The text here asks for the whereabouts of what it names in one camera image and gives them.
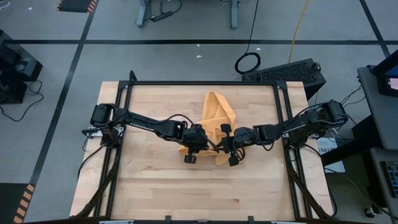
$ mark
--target yellow cable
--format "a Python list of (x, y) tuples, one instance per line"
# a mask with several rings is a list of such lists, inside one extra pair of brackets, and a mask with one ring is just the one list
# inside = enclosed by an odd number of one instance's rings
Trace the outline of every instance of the yellow cable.
[(300, 20), (298, 21), (297, 27), (296, 27), (296, 29), (294, 30), (293, 41), (292, 41), (292, 47), (290, 48), (289, 63), (290, 63), (290, 61), (292, 60), (293, 49), (294, 49), (294, 42), (295, 42), (295, 40), (296, 40), (296, 34), (297, 34), (297, 31), (299, 30), (301, 21), (303, 20), (303, 17), (304, 17), (304, 14), (305, 14), (305, 10), (307, 9), (307, 6), (308, 6), (308, 2), (309, 2), (309, 0), (306, 0), (306, 1), (305, 1), (305, 6), (304, 6), (304, 9), (303, 9), (303, 11), (302, 11), (302, 13), (301, 13)]

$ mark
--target gray floor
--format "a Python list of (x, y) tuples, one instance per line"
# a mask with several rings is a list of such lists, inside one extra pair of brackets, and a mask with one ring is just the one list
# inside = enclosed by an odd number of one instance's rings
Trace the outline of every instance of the gray floor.
[[(183, 0), (180, 12), (164, 21), (134, 25), (138, 1), (99, 0), (88, 40), (248, 39), (255, 0), (242, 0), (239, 27), (229, 28), (229, 4), (217, 0)], [(0, 11), (0, 29), (16, 40), (80, 40), (87, 14), (57, 12), (59, 0), (12, 0)], [(305, 0), (260, 0), (253, 39), (291, 40)], [(398, 40), (398, 1), (366, 0), (384, 40)], [(176, 0), (165, 3), (176, 6)], [(159, 13), (154, 1), (153, 14)], [(298, 40), (377, 40), (359, 0), (312, 0), (297, 33)], [(76, 52), (76, 44), (26, 44), (23, 47), (43, 63), (39, 80), (44, 83), (43, 102), (33, 106), (25, 119), (13, 123), (0, 116), (0, 182), (28, 183), (42, 148), (62, 86)], [(240, 44), (86, 44), (81, 52), (57, 128), (37, 184), (26, 222), (66, 218), (76, 187), (76, 173), (83, 157), (81, 146), (103, 81), (123, 80), (134, 70), (140, 80), (239, 80), (234, 63), (246, 50)], [(389, 45), (390, 52), (398, 45)], [(252, 45), (261, 55), (261, 68), (287, 63), (289, 44)], [(327, 80), (318, 102), (341, 101), (359, 87), (356, 69), (384, 58), (379, 45), (296, 45), (293, 61), (313, 58), (322, 65)], [(249, 68), (252, 61), (245, 60)], [(363, 97), (359, 92), (350, 101)], [(22, 105), (4, 106), (19, 117), (35, 100), (27, 96)], [(347, 107), (356, 121), (370, 114), (365, 101)], [(351, 136), (353, 123), (340, 133)], [(366, 185), (360, 160), (345, 161), (348, 175)], [(328, 175), (338, 203), (337, 217), (359, 222), (389, 223), (385, 215), (366, 218), (369, 204), (344, 179)]]

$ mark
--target yellow cloth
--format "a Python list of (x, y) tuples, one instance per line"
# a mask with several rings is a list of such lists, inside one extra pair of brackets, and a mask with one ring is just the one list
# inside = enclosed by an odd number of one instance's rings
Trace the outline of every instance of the yellow cloth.
[[(209, 92), (205, 97), (203, 104), (203, 112), (201, 114), (201, 121), (199, 124), (206, 131), (207, 137), (216, 145), (221, 142), (221, 138), (225, 137), (225, 133), (221, 131), (222, 124), (230, 124), (232, 131), (234, 131), (236, 115), (232, 110), (225, 97), (220, 94)], [(188, 154), (186, 147), (180, 149), (181, 154)], [(229, 154), (220, 151), (218, 154), (209, 145), (209, 150), (200, 151), (196, 156), (216, 156), (216, 165), (220, 166), (228, 161)]]

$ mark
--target wooden table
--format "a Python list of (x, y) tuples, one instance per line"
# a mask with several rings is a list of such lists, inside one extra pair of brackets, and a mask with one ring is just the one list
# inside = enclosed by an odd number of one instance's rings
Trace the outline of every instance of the wooden table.
[[(117, 86), (117, 82), (104, 82), (98, 103), (114, 103)], [(154, 119), (181, 113), (197, 122), (209, 91), (225, 96), (236, 113), (236, 127), (278, 123), (270, 86), (136, 85), (129, 109)], [(294, 115), (308, 106), (302, 83), (288, 83), (288, 92)], [(279, 94), (284, 105), (283, 94)], [(99, 143), (99, 138), (88, 141), (85, 158)], [(315, 140), (308, 144), (317, 148)], [(235, 167), (217, 167), (214, 157), (200, 157), (195, 165), (186, 164), (178, 153), (179, 147), (154, 133), (127, 128), (112, 219), (164, 220), (171, 215), (173, 220), (247, 220), (248, 216), (257, 221), (294, 220), (281, 140), (269, 152), (261, 146), (250, 147), (245, 160)], [(104, 152), (93, 156), (81, 170), (71, 215), (77, 214), (98, 188)], [(309, 191), (332, 214), (320, 158), (306, 148), (301, 155)], [(297, 195), (304, 217), (299, 190)], [(105, 193), (101, 214), (107, 197)]]

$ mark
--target black metal frame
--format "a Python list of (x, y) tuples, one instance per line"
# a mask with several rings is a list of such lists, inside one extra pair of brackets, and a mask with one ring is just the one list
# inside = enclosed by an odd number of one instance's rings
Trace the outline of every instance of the black metal frame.
[[(263, 83), (252, 83), (252, 82), (206, 82), (206, 81), (199, 81), (199, 82), (192, 82), (192, 81), (159, 81), (159, 82), (153, 82), (153, 81), (137, 81), (137, 78), (135, 77), (134, 73), (130, 73), (130, 80), (129, 81), (119, 81), (118, 85), (118, 92), (116, 94), (116, 106), (120, 106), (121, 104), (121, 97), (123, 94), (124, 89), (127, 87), (127, 93), (126, 93), (126, 99), (124, 102), (124, 108), (129, 109), (129, 104), (130, 104), (130, 99), (131, 99), (131, 94), (132, 94), (132, 89), (133, 86), (135, 85), (236, 85), (236, 86), (248, 86), (248, 85), (254, 85), (254, 86), (271, 86), (273, 87), (274, 91), (274, 96), (275, 96), (275, 105), (276, 105), (276, 110), (277, 110), (277, 115), (278, 115), (278, 120), (280, 123), (284, 122), (284, 117), (283, 117), (283, 112), (282, 112), (282, 106), (280, 103), (280, 96), (279, 96), (279, 89), (282, 90), (284, 94), (284, 101), (285, 101), (285, 106), (286, 106), (286, 111), (287, 111), (287, 118), (290, 119), (292, 118), (292, 109), (290, 107), (290, 99), (289, 99), (289, 93), (287, 91), (287, 84), (286, 82), (263, 82)], [(53, 220), (53, 221), (47, 221), (47, 222), (41, 222), (41, 223), (84, 223), (84, 224), (91, 224), (91, 223), (98, 223), (98, 220), (111, 220), (111, 214), (112, 214), (112, 208), (113, 208), (113, 200), (114, 200), (114, 194), (116, 190), (116, 181), (118, 178), (118, 169), (119, 169), (119, 163), (120, 163), (120, 158), (121, 158), (121, 151), (123, 148), (123, 138), (124, 135), (121, 135), (119, 141), (119, 146), (116, 148), (116, 154), (115, 154), (115, 160), (114, 160), (114, 165), (116, 165), (116, 175), (112, 178), (112, 181), (110, 182), (110, 188), (109, 188), (109, 197), (108, 201), (106, 204), (106, 213), (104, 216), (100, 216), (100, 210), (101, 210), (101, 203), (102, 203), (102, 197), (98, 199), (96, 202), (95, 208), (94, 208), (94, 213), (93, 217), (75, 217), (71, 218), (68, 220)], [(289, 146), (289, 141), (288, 137), (282, 136), (282, 144), (284, 147), (284, 157), (285, 157), (285, 165), (288, 174), (292, 173), (291, 169), (294, 171), (294, 167), (292, 165), (292, 161), (290, 158), (290, 150), (292, 150)], [(101, 178), (99, 182), (99, 186), (103, 185), (105, 181), (105, 178), (107, 177), (108, 174), (108, 168), (109, 168), (109, 163), (110, 163), (110, 158), (111, 158), (111, 151), (113, 149), (107, 148), (104, 156), (104, 163), (103, 163), (103, 168), (101, 171)], [(310, 201), (316, 203), (315, 199), (311, 196), (310, 192), (308, 192), (306, 188), (306, 183), (305, 183), (305, 176), (304, 176), (304, 171), (303, 171), (303, 166), (302, 166), (302, 160), (300, 156), (300, 151), (298, 149), (293, 149), (294, 150), (294, 155), (295, 155), (295, 161), (297, 165), (297, 173), (290, 176), (288, 175), (288, 181), (289, 181), (289, 188), (290, 188), (290, 196), (292, 199), (292, 205), (293, 205), (293, 211), (294, 211), (294, 217), (296, 222), (305, 222), (308, 224), (315, 224), (315, 223), (347, 223), (347, 224), (354, 224), (356, 222), (344, 222), (344, 221), (335, 221), (335, 220), (330, 220), (330, 219), (314, 219), (312, 217), (312, 211), (311, 211), (311, 206), (310, 206)], [(301, 217), (300, 214), (300, 207), (297, 199), (297, 193), (296, 193), (296, 185), (300, 188), (300, 190), (303, 192), (303, 202), (304, 202), (304, 208), (305, 208), (305, 215), (306, 217)], [(198, 220), (172, 220), (171, 216), (166, 216), (165, 220), (134, 220), (134, 223), (248, 223), (248, 224), (254, 224), (254, 223), (272, 223), (269, 221), (254, 221), (254, 217), (249, 216), (247, 221), (198, 221)]]
[[(285, 100), (285, 105), (286, 105), (286, 110), (288, 114), (288, 119), (292, 118), (292, 109), (290, 107), (290, 100), (289, 100), (289, 94), (287, 92), (287, 85), (286, 82), (263, 82), (263, 83), (249, 83), (249, 82), (226, 82), (226, 81), (137, 81), (137, 78), (134, 76), (133, 81), (119, 81), (118, 85), (118, 92), (116, 94), (116, 101), (115, 105), (120, 106), (121, 104), (121, 97), (123, 94), (123, 90), (125, 87), (127, 87), (127, 93), (126, 93), (126, 99), (124, 101), (124, 108), (129, 109), (129, 104), (130, 104), (130, 99), (131, 99), (131, 93), (133, 86), (135, 85), (256, 85), (256, 86), (272, 86), (273, 91), (274, 91), (274, 96), (275, 96), (275, 104), (277, 108), (277, 115), (278, 115), (278, 120), (280, 123), (284, 122), (284, 117), (282, 113), (282, 106), (280, 103), (280, 97), (279, 97), (279, 88), (282, 89), (282, 92), (284, 94), (284, 100)], [(115, 156), (120, 158), (122, 147), (123, 147), (123, 137), (122, 135), (121, 138), (121, 144), (118, 148), (116, 148), (116, 154), (119, 156)], [(106, 148), (105, 152), (105, 157), (104, 157), (104, 163), (101, 171), (101, 178), (99, 181), (99, 185), (104, 183), (106, 174), (108, 173), (108, 167), (110, 163), (110, 158), (111, 158), (111, 148)], [(287, 164), (288, 162), (291, 162), (290, 158), (290, 148), (287, 144), (284, 143), (284, 156), (285, 156), (285, 163)], [(304, 177), (304, 171), (303, 171), (303, 166), (302, 166), (302, 160), (300, 156), (300, 151), (299, 150), (294, 150), (296, 162), (297, 162), (297, 170), (298, 174), (300, 176), (300, 180), (305, 186), (305, 177)], [(111, 217), (112, 214), (112, 207), (113, 207), (113, 198), (114, 198), (114, 193), (116, 190), (116, 181), (117, 181), (118, 175), (116, 174), (114, 179), (110, 183), (110, 188), (109, 188), (109, 197), (108, 197), (108, 202), (106, 204), (106, 217)], [(299, 209), (299, 203), (297, 200), (297, 193), (296, 193), (296, 188), (294, 181), (292, 180), (291, 177), (288, 176), (289, 179), (289, 187), (290, 187), (290, 194), (292, 197), (292, 204), (293, 204), (293, 210), (294, 210), (294, 217), (300, 218), (300, 209)], [(304, 205), (305, 205), (305, 214), (308, 218), (312, 218), (312, 213), (311, 213), (311, 207), (308, 202), (308, 200), (303, 196), (304, 200)], [(101, 203), (102, 203), (102, 197), (99, 198), (95, 209), (94, 209), (94, 217), (97, 217), (100, 215), (100, 210), (101, 210)]]

